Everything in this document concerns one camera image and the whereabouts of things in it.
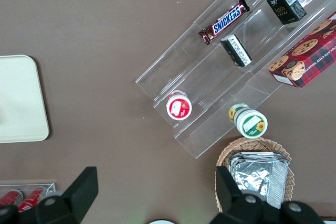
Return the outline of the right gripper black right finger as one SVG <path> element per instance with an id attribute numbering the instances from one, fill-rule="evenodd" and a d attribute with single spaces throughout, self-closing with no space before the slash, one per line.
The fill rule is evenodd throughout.
<path id="1" fill-rule="evenodd" d="M 222 212 L 212 223 L 261 223 L 264 203 L 251 194 L 243 194 L 224 166 L 216 167 L 215 186 Z"/>

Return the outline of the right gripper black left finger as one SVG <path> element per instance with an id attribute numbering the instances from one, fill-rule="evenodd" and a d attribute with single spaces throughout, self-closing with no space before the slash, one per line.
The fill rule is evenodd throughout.
<path id="1" fill-rule="evenodd" d="M 60 196 L 42 200 L 35 208 L 37 223 L 81 223 L 99 192 L 96 167 L 86 167 Z"/>

